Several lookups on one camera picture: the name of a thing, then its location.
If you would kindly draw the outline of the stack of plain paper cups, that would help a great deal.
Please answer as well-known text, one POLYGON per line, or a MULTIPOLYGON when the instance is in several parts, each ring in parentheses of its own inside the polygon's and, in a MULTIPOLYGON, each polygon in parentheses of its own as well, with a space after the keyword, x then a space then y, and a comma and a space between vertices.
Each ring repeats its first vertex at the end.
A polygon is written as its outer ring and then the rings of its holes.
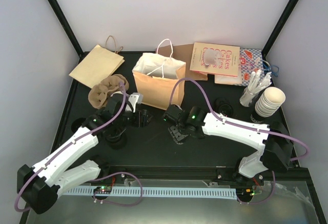
POLYGON ((285 102, 285 93, 276 87, 268 87, 256 102, 251 114, 251 121, 259 124, 267 117, 272 116, 285 102))

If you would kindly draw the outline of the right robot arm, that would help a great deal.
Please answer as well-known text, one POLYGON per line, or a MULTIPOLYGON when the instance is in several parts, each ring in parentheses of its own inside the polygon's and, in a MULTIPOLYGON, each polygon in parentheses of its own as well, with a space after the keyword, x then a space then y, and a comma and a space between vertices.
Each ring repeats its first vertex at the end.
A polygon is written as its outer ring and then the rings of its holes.
POLYGON ((266 170, 284 173, 289 169, 293 143, 282 133, 284 127, 279 124, 252 124, 199 107, 185 111, 178 105, 169 105, 162 118, 171 124, 169 130, 177 144, 188 136, 198 139, 218 136, 255 149, 233 171, 234 181, 240 185, 266 170))

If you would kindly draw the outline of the orange paper bag white handles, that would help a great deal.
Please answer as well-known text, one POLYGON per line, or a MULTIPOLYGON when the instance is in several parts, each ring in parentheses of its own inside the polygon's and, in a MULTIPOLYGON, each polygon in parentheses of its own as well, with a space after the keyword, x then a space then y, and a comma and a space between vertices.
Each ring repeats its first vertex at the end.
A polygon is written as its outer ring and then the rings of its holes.
POLYGON ((173 58, 173 45, 169 42, 169 56, 158 53, 143 53, 134 66, 137 91, 143 95, 142 103, 159 109, 167 109, 169 104, 180 106, 185 94, 186 63, 173 58))

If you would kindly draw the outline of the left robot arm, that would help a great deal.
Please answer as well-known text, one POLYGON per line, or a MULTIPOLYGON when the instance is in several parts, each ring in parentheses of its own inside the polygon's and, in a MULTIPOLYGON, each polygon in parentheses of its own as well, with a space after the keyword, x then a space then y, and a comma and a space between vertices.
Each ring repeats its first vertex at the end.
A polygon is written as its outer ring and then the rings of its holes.
POLYGON ((91 156, 74 168, 71 165, 99 142, 105 142, 115 150, 123 148, 127 143, 127 127, 147 126, 151 115, 139 108, 142 99, 140 93, 115 92, 105 108, 85 119, 52 154, 31 167, 21 166, 17 171, 17 199, 28 204, 25 210, 45 213, 68 190, 87 181, 107 181, 109 163, 99 155, 91 156))

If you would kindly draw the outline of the stack of pulp cup carriers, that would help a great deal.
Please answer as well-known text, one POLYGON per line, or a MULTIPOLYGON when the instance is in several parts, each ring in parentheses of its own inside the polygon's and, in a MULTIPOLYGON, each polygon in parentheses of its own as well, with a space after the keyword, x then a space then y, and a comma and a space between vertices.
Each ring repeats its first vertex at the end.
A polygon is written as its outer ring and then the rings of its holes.
POLYGON ((107 105, 108 98, 119 91, 119 83, 123 82, 125 89, 128 90, 129 83, 121 74, 109 75, 99 84, 95 85, 88 94, 88 101, 95 109, 103 108, 107 105))

